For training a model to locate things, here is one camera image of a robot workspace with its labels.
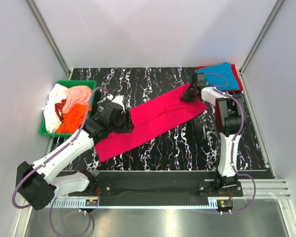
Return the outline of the magenta t shirt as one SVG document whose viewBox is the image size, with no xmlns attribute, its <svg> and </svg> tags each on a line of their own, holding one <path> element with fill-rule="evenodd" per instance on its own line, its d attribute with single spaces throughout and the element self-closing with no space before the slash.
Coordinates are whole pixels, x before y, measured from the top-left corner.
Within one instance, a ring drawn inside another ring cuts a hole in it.
<svg viewBox="0 0 296 237">
<path fill-rule="evenodd" d="M 185 123 L 207 110 L 206 104 L 195 100 L 181 100 L 189 84 L 164 93 L 148 102 L 130 109 L 134 129 L 129 133 L 111 133 L 95 145 L 101 162 L 136 148 L 143 143 Z"/>
</svg>

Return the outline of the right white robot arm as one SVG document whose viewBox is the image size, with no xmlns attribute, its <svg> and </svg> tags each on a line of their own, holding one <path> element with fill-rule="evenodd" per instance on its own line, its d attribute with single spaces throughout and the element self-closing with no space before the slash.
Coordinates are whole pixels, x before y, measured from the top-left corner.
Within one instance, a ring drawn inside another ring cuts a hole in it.
<svg viewBox="0 0 296 237">
<path fill-rule="evenodd" d="M 216 126 L 221 138 L 220 162 L 213 187 L 210 189 L 225 196 L 236 188 L 238 182 L 237 149 L 245 119 L 241 98 L 231 96 L 208 85 L 203 73 L 194 74 L 181 99 L 185 102 L 203 100 L 215 106 Z"/>
</svg>

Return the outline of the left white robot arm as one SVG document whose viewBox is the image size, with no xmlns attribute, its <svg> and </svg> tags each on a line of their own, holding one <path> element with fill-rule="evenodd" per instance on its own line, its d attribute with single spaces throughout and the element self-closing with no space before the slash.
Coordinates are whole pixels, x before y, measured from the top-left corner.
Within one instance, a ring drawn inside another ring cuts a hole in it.
<svg viewBox="0 0 296 237">
<path fill-rule="evenodd" d="M 56 196 L 83 192 L 95 193 L 96 178 L 88 171 L 58 177 L 58 174 L 83 152 L 108 138 L 113 132 L 133 130 L 130 111 L 125 109 L 124 96 L 114 97 L 97 116 L 86 120 L 73 135 L 58 148 L 32 164 L 26 161 L 17 167 L 13 196 L 20 194 L 30 207 L 41 210 Z"/>
</svg>

